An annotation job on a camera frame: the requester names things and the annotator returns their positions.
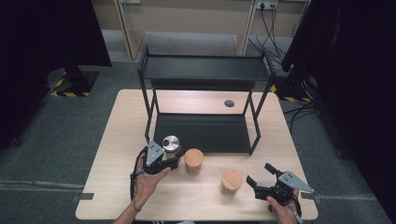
yellow-black warning tape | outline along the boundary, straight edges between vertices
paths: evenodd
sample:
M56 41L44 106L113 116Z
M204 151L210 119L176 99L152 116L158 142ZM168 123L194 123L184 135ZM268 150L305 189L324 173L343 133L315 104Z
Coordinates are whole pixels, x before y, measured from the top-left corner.
M69 92L69 91L53 91L51 96L66 96L66 97L88 97L89 92Z
M56 90L57 87L61 86L64 83L64 78L66 77L66 73L59 79L56 83L54 89ZM65 97L88 97L90 95L89 92L72 92L72 91L53 91L51 96L65 96Z
M271 92L273 92L280 101L308 102L308 103L311 102L311 99L306 98L306 97L296 98L296 97L292 97L292 96L279 96L278 94L276 94L276 85L275 84L271 86Z

cable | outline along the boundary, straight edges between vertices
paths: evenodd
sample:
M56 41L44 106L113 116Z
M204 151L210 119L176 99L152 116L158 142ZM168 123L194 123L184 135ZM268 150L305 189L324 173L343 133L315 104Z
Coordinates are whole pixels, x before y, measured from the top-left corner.
M293 115L293 117L290 120L290 134L292 132L293 129L293 122L295 121L296 116L303 110L305 109L307 106L312 105L314 103L314 101L309 102L306 105L303 105L302 107L300 107L299 109L297 109L297 112Z

human hand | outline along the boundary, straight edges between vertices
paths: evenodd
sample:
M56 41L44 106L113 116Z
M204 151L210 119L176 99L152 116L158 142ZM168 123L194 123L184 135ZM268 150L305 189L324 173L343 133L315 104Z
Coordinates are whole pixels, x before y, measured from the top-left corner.
M144 156L145 153L143 153L139 158L139 162L137 163L138 169L139 168L143 169ZM136 208L141 209L143 205L145 205L146 201L154 193L154 190L157 188L157 185L160 182L160 180L163 179L164 176L169 174L169 172L171 172L171 168L167 167L156 175L149 175L144 172L136 177L136 181L135 181L136 194L134 196L134 202Z
M293 194L297 197L299 194L298 189L293 190ZM277 218L278 224L296 224L297 219L293 214L293 211L297 211L297 206L294 200L290 200L290 203L286 206L280 205L273 197L268 196L266 198L269 204L272 205L273 213Z

human arm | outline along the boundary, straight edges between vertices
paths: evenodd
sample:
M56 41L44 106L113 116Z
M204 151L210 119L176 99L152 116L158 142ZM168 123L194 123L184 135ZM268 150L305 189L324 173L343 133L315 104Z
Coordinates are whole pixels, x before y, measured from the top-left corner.
M143 157L145 154L141 155L139 158L139 163L137 168L143 167ZM120 214L120 216L114 220L113 224L131 224L137 213L142 209L142 207L149 200L149 197L154 193L157 188L158 183L163 179L171 169L168 167L163 169L156 175L149 175L147 173L142 173L136 177L136 191L135 196L131 200L130 204L126 209Z
M293 194L297 197L299 194L298 189L293 190ZM268 196L266 198L269 204L272 205L273 213L277 218L278 224L296 224L297 219L293 214L293 211L297 211L297 206L294 200L290 200L290 203L286 206L280 205L273 197Z

wooden cylinder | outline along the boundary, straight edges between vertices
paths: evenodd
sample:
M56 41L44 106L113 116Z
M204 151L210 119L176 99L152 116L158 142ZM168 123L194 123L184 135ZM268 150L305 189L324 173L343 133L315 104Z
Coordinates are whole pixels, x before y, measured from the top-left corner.
M233 196L241 188L242 176L235 170L228 170L221 176L220 192L226 196Z
M201 173L204 154L197 148L191 148L184 154L184 163L186 173L189 175L198 175Z

